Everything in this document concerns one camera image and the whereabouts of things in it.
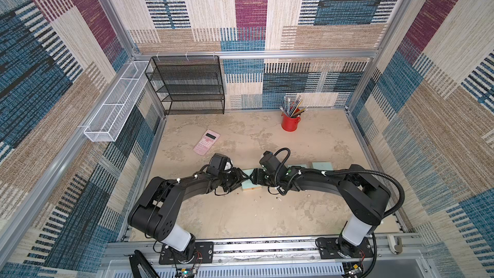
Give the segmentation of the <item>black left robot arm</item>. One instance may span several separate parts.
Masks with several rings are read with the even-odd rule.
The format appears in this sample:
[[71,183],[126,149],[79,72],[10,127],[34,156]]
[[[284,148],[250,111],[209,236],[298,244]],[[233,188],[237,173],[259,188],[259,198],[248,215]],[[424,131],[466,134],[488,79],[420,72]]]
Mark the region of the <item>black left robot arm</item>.
[[216,153],[209,164],[192,176],[175,180],[153,178],[131,209],[127,222],[148,238],[168,246],[180,258],[189,260],[196,251],[196,238],[176,222],[182,203],[198,195],[215,193],[219,187],[225,194],[231,193],[248,179],[229,157]]

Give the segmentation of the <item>pink calculator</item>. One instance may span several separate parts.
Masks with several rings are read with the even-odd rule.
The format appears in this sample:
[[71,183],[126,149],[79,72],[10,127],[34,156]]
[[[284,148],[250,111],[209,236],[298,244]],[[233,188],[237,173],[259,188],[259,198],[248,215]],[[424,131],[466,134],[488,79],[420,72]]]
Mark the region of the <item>pink calculator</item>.
[[221,135],[219,133],[216,133],[215,131],[208,129],[203,134],[199,142],[196,144],[193,151],[201,156],[206,155],[207,152],[212,148],[212,146],[218,141],[220,136]]

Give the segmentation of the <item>pencils bundle in cup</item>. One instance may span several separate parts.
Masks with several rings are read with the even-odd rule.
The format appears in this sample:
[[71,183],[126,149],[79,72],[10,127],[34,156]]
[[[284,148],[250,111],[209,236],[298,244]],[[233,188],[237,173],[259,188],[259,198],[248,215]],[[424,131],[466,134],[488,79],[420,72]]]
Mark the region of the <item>pencils bundle in cup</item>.
[[299,95],[296,98],[284,98],[279,109],[282,115],[288,118],[297,118],[306,111],[307,108],[302,107],[302,96]]

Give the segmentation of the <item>white mesh wall basket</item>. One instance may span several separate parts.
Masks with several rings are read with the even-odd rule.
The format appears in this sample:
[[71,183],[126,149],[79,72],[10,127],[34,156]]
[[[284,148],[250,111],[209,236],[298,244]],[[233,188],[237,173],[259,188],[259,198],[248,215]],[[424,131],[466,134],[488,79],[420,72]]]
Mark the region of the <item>white mesh wall basket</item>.
[[148,62],[131,63],[84,130],[91,142],[114,142],[120,135],[147,82]]

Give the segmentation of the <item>mint drawer jewelry box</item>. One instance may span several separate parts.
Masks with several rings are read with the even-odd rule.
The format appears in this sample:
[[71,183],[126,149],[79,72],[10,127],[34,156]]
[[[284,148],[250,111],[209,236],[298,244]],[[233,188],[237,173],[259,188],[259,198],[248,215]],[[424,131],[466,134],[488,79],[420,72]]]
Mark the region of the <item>mint drawer jewelry box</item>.
[[318,169],[322,171],[332,171],[333,165],[331,162],[312,162],[311,163],[313,169]]

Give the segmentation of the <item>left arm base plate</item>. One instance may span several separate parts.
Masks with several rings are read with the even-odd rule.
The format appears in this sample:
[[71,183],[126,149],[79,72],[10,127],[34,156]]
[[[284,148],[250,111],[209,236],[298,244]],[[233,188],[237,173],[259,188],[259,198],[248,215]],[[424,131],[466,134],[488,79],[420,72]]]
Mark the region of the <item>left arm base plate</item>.
[[213,241],[199,241],[189,245],[180,252],[168,245],[163,245],[160,252],[160,265],[193,265],[212,263],[214,253]]

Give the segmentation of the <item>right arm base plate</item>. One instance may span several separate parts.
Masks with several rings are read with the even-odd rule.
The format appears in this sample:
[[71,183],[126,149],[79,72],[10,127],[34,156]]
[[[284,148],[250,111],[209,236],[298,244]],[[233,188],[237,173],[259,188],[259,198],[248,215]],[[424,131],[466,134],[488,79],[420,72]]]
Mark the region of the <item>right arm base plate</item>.
[[353,246],[343,238],[315,239],[316,247],[322,259],[365,259],[374,257],[372,243],[369,238],[364,238],[359,246]]

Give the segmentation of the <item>red pencil cup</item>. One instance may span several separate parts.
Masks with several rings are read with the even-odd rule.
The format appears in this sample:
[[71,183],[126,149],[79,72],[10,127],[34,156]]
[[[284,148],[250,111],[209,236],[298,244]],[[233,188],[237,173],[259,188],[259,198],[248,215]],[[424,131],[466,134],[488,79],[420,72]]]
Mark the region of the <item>red pencil cup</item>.
[[297,130],[298,123],[301,121],[301,117],[287,117],[284,113],[281,115],[282,122],[281,127],[284,131],[294,132]]

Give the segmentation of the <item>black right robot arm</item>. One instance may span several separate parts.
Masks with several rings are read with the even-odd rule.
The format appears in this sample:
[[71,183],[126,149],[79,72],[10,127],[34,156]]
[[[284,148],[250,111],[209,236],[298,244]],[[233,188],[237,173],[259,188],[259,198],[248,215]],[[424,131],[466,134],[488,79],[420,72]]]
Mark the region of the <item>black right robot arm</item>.
[[333,171],[287,167],[286,160],[280,161],[277,157],[282,151],[289,152],[289,149],[265,152],[259,161],[261,167],[249,175],[251,182],[274,188],[281,196],[292,190],[315,190],[341,196],[352,212],[336,243],[341,257],[350,258],[359,253],[364,239],[404,204],[402,185],[383,172],[356,164]]

